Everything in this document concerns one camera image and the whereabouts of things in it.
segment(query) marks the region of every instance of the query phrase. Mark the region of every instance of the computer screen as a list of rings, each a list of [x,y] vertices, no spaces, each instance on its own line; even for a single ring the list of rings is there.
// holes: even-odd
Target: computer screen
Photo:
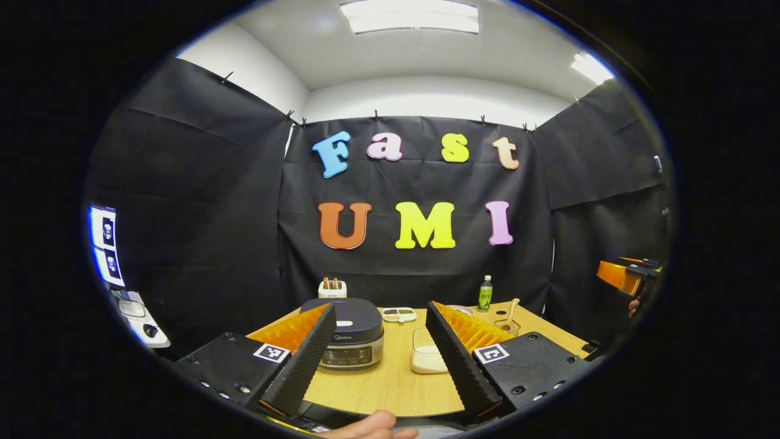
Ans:
[[[95,264],[103,280],[120,287],[125,286],[119,257],[116,251],[116,210],[112,207],[91,204],[89,224]]]

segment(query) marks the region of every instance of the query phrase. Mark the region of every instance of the wooden spoon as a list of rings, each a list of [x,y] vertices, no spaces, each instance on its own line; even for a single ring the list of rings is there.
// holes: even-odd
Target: wooden spoon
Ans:
[[[515,314],[515,306],[517,306],[519,302],[520,299],[518,298],[514,298],[512,300],[512,304],[509,306],[509,317],[506,318],[506,321],[504,322],[503,325],[498,327],[500,330],[509,331],[512,329],[512,316]]]

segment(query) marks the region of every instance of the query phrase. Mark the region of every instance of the fluorescent light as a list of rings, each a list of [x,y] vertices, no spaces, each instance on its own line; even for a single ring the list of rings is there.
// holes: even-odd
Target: fluorescent light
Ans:
[[[607,79],[615,77],[609,69],[604,67],[604,64],[601,64],[601,62],[588,54],[580,55],[578,53],[574,55],[572,68],[595,82],[596,85],[601,85]]]
[[[477,34],[477,7],[449,0],[361,0],[341,5],[356,34],[386,29],[446,29]]]

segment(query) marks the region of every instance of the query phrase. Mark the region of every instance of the person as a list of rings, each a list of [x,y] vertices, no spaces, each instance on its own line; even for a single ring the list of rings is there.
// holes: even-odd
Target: person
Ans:
[[[636,311],[639,309],[641,298],[642,295],[640,294],[636,298],[634,298],[631,302],[629,302],[629,319],[632,318],[633,315],[636,314]]]
[[[387,410],[377,410],[355,423],[317,433],[317,436],[325,439],[413,439],[417,437],[419,432],[414,428],[390,431],[395,421],[395,415],[392,413]]]

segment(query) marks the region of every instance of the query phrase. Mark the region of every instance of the plastic bottle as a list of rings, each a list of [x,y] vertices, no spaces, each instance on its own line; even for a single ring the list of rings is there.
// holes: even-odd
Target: plastic bottle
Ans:
[[[477,303],[477,311],[487,311],[490,308],[491,297],[493,297],[493,284],[490,283],[490,275],[487,275],[485,276],[485,282],[480,287],[480,300]]]

